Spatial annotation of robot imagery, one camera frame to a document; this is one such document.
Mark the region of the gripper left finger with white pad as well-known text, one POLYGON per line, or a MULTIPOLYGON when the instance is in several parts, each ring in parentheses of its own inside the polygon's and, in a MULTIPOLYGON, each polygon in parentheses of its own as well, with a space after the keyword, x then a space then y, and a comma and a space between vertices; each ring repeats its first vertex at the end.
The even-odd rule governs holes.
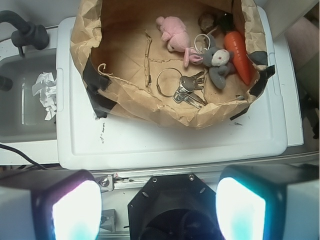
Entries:
POLYGON ((101 190, 88 170, 0 174, 2 240, 95 240, 101 215, 101 190))

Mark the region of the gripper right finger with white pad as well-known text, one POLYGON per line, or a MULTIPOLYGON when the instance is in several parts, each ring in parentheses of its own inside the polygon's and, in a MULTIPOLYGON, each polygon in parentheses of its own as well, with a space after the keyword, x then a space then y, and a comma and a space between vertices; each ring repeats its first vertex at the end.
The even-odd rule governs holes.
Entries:
POLYGON ((215 207, 227 240, 318 240, 320 167, 229 165, 221 172, 215 207))

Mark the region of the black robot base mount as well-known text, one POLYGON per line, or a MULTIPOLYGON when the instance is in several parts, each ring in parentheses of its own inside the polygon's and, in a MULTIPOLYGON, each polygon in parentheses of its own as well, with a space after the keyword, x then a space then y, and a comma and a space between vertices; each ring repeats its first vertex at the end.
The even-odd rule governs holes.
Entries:
POLYGON ((222 240, 216 192, 195 174, 152 176, 127 205, 132 240, 222 240))

